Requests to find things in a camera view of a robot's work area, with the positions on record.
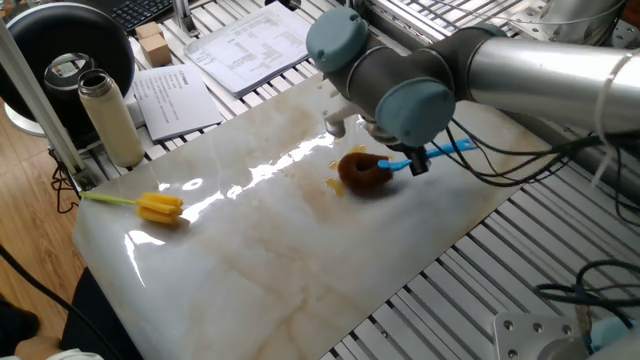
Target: paper document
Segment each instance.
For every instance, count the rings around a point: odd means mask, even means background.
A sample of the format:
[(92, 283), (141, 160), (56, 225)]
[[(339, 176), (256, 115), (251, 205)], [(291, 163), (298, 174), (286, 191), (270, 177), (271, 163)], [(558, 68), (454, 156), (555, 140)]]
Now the paper document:
[(133, 91), (153, 140), (176, 137), (222, 122), (194, 65), (136, 73)]
[(187, 45), (185, 53), (235, 96), (307, 58), (311, 25), (279, 2)]

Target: marble surface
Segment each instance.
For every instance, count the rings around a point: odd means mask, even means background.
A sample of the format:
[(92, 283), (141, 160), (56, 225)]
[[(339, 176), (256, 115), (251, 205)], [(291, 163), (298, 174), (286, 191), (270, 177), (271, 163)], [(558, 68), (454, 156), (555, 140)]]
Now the marble surface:
[[(515, 191), (440, 157), (375, 195), (336, 196), (324, 184), (338, 177), (332, 161), (356, 145), (392, 152), (361, 123), (326, 134), (319, 80), (95, 190), (180, 196), (179, 228), (82, 201), (74, 243), (145, 358), (318, 359)], [(456, 115), (496, 146), (545, 147), (493, 109), (461, 103)]]

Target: metal frame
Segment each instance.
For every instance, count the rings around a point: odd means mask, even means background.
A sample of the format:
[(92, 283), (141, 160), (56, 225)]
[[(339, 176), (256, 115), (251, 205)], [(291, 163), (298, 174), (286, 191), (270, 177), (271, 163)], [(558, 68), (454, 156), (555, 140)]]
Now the metal frame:
[(62, 126), (58, 115), (53, 111), (44, 91), (9, 33), (9, 29), (4, 22), (0, 23), (0, 49), (2, 49), (0, 64), (56, 149), (60, 160), (71, 174), (81, 173), (85, 165), (73, 146), (71, 138)]

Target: white thermos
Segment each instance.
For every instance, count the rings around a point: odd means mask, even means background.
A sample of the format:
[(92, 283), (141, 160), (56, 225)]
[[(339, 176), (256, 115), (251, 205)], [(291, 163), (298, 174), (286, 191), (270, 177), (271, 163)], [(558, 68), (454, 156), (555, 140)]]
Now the white thermos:
[(120, 167), (142, 161), (144, 149), (118, 84), (106, 72), (94, 69), (80, 75), (78, 92), (111, 161)]

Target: metal grating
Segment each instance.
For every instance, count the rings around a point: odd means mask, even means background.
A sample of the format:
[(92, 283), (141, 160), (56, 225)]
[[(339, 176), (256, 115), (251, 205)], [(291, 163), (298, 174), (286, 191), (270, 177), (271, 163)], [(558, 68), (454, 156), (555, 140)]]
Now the metal grating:
[[(574, 317), (573, 307), (531, 291), (571, 284), (588, 261), (640, 261), (640, 233), (617, 219), (613, 201), (571, 165), (526, 185), (392, 296), (324, 359), (494, 359), (492, 322), (501, 312)], [(609, 269), (592, 286), (639, 278)], [(630, 298), (640, 291), (613, 291)], [(594, 318), (611, 315), (595, 309)]]
[[(508, 17), (520, 0), (462, 0), (452, 3), (472, 11)], [(203, 35), (215, 31), (262, 6), (253, 0), (225, 0), (193, 10)], [(303, 0), (297, 13), (313, 22), (334, 7), (325, 0)], [(388, 2), (375, 5), (389, 10), (428, 39), (438, 39), (456, 29), (484, 19), (468, 16), (432, 1)], [(506, 21), (496, 23), (503, 29)], [(190, 62), (184, 45), (193, 39), (173, 22), (161, 25), (173, 63)], [(140, 45), (131, 45), (139, 69), (149, 68)], [(205, 83), (225, 121), (295, 86), (317, 73), (305, 61), (254, 92), (236, 99), (206, 73)], [(146, 160), (193, 140), (215, 126), (178, 138), (152, 142), (143, 126), (138, 133), (146, 149)], [(110, 180), (131, 171), (114, 166), (102, 147), (89, 150), (90, 167)], [(640, 262), (640, 232), (622, 224), (606, 185), (590, 187), (590, 174), (574, 164), (542, 183), (526, 185), (482, 221), (412, 281), (387, 300), (362, 324), (332, 348), (322, 360), (343, 359), (494, 359), (492, 321), (505, 311), (573, 316), (573, 308), (539, 299), (536, 284), (571, 283), (587, 261), (617, 258)], [(588, 277), (594, 286), (638, 283), (625, 272), (603, 270)], [(622, 298), (640, 291), (612, 291)], [(595, 310), (598, 319), (606, 311)]]

